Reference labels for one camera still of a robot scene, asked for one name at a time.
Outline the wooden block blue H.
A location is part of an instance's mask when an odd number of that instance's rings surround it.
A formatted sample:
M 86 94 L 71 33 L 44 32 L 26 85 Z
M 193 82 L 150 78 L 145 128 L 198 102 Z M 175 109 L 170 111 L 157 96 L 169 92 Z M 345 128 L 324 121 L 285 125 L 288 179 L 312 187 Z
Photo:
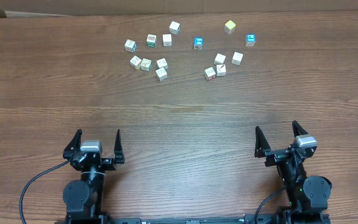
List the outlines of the wooden block blue H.
M 242 53 L 234 52 L 231 63 L 239 66 L 241 64 L 242 58 L 243 58 Z

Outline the blue top block right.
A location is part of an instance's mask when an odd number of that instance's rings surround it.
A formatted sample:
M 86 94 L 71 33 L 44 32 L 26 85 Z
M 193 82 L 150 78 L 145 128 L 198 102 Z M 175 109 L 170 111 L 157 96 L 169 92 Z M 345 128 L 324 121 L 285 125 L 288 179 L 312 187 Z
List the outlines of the blue top block right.
M 246 47 L 253 47 L 256 43 L 255 34 L 246 35 Z

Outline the wooden block yellow side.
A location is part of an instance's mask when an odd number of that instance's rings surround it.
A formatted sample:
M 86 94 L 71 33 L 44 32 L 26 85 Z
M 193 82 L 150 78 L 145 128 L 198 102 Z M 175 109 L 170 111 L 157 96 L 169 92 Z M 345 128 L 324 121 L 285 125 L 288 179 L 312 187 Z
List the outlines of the wooden block yellow side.
M 214 64 L 215 65 L 221 65 L 224 64 L 224 61 L 226 59 L 226 56 L 223 54 L 217 54 L 215 59 L 214 59 Z

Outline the wooden block number two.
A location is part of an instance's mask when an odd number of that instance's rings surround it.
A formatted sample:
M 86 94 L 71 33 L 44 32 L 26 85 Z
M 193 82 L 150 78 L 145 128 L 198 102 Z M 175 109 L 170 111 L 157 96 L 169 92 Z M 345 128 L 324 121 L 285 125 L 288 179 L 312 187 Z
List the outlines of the wooden block number two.
M 159 81 L 162 81 L 168 77 L 167 71 L 164 67 L 157 69 L 155 72 Z

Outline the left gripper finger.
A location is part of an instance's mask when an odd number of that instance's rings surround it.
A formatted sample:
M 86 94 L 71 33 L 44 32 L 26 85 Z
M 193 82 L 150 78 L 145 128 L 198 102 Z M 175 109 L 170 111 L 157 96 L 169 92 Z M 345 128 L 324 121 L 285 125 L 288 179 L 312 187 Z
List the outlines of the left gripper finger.
M 117 130 L 116 139 L 114 143 L 114 163 L 115 164 L 125 163 L 125 157 L 124 157 L 122 143 L 121 143 L 120 129 Z
M 63 150 L 63 158 L 64 159 L 70 159 L 74 156 L 76 151 L 80 150 L 81 146 L 81 135 L 82 130 L 78 129 L 72 138 L 72 140 L 68 143 L 66 148 Z

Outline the wooden block green letter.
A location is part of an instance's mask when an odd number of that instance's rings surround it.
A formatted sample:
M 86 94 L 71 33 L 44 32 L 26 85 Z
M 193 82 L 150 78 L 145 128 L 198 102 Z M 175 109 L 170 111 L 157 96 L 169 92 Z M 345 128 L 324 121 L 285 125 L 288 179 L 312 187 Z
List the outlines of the wooden block green letter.
M 157 41 L 157 36 L 153 34 L 149 34 L 147 36 L 146 44 L 148 47 L 155 47 Z

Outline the wooden block blue side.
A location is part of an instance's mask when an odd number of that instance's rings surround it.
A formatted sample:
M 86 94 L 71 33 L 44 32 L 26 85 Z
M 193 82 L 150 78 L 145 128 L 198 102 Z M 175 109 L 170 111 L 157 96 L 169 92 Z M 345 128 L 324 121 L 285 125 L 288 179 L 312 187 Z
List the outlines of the wooden block blue side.
M 127 39 L 124 48 L 129 52 L 135 52 L 137 50 L 136 41 Z

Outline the wooden block red thirteen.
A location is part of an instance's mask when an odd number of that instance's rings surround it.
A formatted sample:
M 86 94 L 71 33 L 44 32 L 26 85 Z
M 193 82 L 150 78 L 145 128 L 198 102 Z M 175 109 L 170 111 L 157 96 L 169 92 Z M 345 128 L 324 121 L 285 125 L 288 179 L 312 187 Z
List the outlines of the wooden block red thirteen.
M 216 78 L 216 72 L 213 67 L 209 67 L 204 70 L 204 75 L 207 79 L 207 81 L 213 80 Z

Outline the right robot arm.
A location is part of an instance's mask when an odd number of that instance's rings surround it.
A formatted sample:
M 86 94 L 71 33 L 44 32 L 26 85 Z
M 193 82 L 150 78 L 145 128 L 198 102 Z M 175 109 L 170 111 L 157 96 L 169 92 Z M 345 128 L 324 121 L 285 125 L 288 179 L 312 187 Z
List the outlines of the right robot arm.
M 313 156 L 318 142 L 297 121 L 292 122 L 294 141 L 284 149 L 272 150 L 261 128 L 255 127 L 255 152 L 265 158 L 267 167 L 275 166 L 283 180 L 290 205 L 280 207 L 273 223 L 329 223 L 328 209 L 332 183 L 325 177 L 307 176 L 303 162 Z

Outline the wooden block green edge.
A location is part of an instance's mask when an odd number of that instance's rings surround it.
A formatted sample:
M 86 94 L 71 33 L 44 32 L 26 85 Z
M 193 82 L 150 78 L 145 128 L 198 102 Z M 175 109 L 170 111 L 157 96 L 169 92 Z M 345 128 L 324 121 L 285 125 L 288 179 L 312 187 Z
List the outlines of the wooden block green edge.
M 140 68 L 146 72 L 151 71 L 152 69 L 152 61 L 146 58 L 143 58 L 140 64 Z

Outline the wooden block red three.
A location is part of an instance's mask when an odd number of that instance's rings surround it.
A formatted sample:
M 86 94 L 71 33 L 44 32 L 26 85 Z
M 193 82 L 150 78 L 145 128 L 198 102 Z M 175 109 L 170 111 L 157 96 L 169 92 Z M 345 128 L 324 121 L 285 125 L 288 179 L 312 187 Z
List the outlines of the wooden block red three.
M 161 59 L 157 60 L 157 66 L 158 66 L 158 68 L 167 69 L 168 68 L 168 63 L 167 63 L 165 58 L 161 58 Z

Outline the yellow top wooden block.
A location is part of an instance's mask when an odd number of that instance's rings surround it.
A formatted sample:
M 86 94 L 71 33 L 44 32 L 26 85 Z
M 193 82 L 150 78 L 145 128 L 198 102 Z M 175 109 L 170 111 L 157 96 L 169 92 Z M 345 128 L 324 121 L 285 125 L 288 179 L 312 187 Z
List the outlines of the yellow top wooden block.
M 236 28 L 236 24 L 232 20 L 227 21 L 224 25 L 224 31 L 227 34 L 233 33 L 235 31 L 235 28 Z

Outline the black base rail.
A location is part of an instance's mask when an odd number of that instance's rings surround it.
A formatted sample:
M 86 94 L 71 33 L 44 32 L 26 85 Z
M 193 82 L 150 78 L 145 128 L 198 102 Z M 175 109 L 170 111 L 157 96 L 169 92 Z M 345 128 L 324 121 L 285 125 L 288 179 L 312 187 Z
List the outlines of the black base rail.
M 300 217 L 294 216 L 295 220 L 286 222 L 282 218 L 278 218 L 274 214 L 261 214 L 257 216 L 257 223 L 269 224 L 269 223 L 322 223 L 330 224 L 329 215 L 323 215 L 321 220 L 319 217 L 310 217 L 310 220 L 301 220 Z M 71 220 L 66 217 L 64 221 L 55 222 L 56 224 L 67 223 L 111 223 L 111 224 L 254 224 L 254 215 L 247 214 L 243 217 L 214 217 L 214 218 L 161 218 L 161 219 L 140 219 L 140 218 L 111 218 L 99 220 Z

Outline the wooden block far top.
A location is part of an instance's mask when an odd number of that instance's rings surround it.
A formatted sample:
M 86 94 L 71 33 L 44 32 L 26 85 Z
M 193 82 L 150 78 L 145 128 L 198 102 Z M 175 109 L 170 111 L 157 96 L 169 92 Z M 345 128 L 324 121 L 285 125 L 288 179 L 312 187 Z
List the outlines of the wooden block far top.
M 169 31 L 172 34 L 177 35 L 180 31 L 180 23 L 172 21 L 170 26 L 169 26 Z

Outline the plain wooden block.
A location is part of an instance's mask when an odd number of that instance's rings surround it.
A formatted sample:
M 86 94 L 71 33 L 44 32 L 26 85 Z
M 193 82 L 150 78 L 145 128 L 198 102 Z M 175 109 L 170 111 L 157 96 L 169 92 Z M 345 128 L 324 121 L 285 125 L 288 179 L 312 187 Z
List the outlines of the plain wooden block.
M 172 46 L 172 35 L 171 34 L 164 34 L 162 36 L 162 39 L 163 39 L 164 47 Z

